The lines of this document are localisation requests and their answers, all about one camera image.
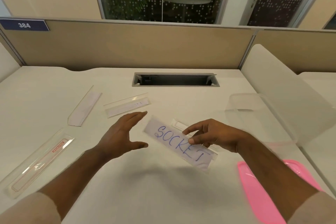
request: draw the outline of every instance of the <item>desk number sign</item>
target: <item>desk number sign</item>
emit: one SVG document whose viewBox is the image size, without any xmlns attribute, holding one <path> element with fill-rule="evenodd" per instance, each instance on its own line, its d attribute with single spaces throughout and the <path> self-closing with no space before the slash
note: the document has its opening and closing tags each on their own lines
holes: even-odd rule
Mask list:
<svg viewBox="0 0 336 224">
<path fill-rule="evenodd" d="M 44 20 L 0 19 L 6 30 L 49 31 Z"/>
</svg>

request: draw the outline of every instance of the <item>plastic box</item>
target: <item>plastic box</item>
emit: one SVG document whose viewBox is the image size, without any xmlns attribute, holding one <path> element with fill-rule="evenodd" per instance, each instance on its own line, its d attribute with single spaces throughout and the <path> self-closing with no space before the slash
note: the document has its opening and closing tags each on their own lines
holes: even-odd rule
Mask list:
<svg viewBox="0 0 336 224">
<path fill-rule="evenodd" d="M 232 94 L 225 115 L 229 125 L 252 134 L 267 146 L 284 146 L 297 142 L 286 121 L 262 94 Z"/>
</svg>

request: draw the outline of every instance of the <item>sleeve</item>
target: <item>sleeve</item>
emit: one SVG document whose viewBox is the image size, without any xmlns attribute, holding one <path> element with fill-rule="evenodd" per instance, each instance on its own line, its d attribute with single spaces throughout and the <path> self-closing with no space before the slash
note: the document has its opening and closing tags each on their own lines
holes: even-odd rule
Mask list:
<svg viewBox="0 0 336 224">
<path fill-rule="evenodd" d="M 295 211 L 288 224 L 336 224 L 336 200 L 320 191 Z"/>
<path fill-rule="evenodd" d="M 56 205 L 43 193 L 33 193 L 0 215 L 1 224 L 60 224 Z"/>
</svg>

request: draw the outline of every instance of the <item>desk surface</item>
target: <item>desk surface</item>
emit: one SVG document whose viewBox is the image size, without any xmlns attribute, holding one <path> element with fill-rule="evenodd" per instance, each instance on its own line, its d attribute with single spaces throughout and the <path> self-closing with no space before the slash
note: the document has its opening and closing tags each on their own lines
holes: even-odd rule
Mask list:
<svg viewBox="0 0 336 224">
<path fill-rule="evenodd" d="M 212 72 L 220 87 L 131 87 L 134 72 Z M 103 95 L 82 127 L 67 118 L 89 88 Z M 84 150 L 93 147 L 119 116 L 107 119 L 103 104 L 149 93 L 149 114 L 130 132 L 149 148 L 106 164 L 91 180 L 63 223 L 259 223 L 242 189 L 238 154 L 219 152 L 204 174 L 142 132 L 150 116 L 170 124 L 173 118 L 194 123 L 207 118 L 226 122 L 224 109 L 233 93 L 254 89 L 239 70 L 97 68 L 73 72 L 59 67 L 22 67 L 0 83 L 1 171 L 4 178 L 62 127 L 74 141 L 18 198 L 34 192 Z M 301 151 L 287 146 L 283 159 L 304 164 L 327 193 Z M 1 192 L 0 212 L 15 203 Z"/>
<path fill-rule="evenodd" d="M 305 72 L 299 76 L 336 107 L 336 73 Z M 336 125 L 306 144 L 303 151 L 336 195 Z"/>
</svg>

